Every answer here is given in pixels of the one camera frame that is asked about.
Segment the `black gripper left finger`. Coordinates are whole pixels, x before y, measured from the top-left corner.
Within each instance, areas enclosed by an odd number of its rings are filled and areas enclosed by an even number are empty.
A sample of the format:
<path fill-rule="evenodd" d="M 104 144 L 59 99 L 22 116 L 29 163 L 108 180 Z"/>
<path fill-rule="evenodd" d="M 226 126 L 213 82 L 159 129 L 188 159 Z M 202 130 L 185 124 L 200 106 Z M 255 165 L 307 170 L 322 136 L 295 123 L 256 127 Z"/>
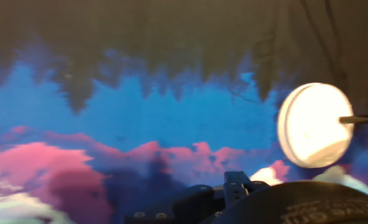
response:
<path fill-rule="evenodd" d="M 213 203 L 214 190 L 207 185 L 195 185 L 159 200 L 153 205 L 124 216 L 124 224 L 199 223 Z"/>

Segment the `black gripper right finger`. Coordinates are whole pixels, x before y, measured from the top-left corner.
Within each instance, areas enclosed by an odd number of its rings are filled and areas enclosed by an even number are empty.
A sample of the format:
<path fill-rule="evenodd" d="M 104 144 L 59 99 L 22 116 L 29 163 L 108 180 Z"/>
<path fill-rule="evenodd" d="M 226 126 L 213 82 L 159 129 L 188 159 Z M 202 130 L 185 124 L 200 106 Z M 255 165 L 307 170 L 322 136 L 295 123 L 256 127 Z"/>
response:
<path fill-rule="evenodd" d="M 229 207 L 249 194 L 268 186 L 263 181 L 251 181 L 243 171 L 225 172 L 223 185 L 225 206 Z"/>

